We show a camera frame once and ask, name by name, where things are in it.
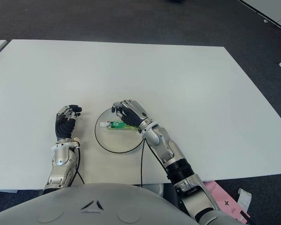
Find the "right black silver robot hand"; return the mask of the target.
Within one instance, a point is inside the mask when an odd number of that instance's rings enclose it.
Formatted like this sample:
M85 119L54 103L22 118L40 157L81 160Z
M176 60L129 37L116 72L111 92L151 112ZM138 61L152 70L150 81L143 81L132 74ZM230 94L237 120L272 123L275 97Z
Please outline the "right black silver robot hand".
M111 112L116 113L125 124L139 127L141 130L153 122L145 109L137 101L131 99L115 102Z

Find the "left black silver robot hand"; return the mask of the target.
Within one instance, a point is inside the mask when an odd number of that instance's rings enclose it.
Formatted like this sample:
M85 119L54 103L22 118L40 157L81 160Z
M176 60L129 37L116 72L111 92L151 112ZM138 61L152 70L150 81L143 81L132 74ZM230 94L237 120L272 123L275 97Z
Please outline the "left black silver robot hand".
M55 134L57 141L71 139L75 128L76 118L80 116L82 108L78 105L66 105L56 114Z

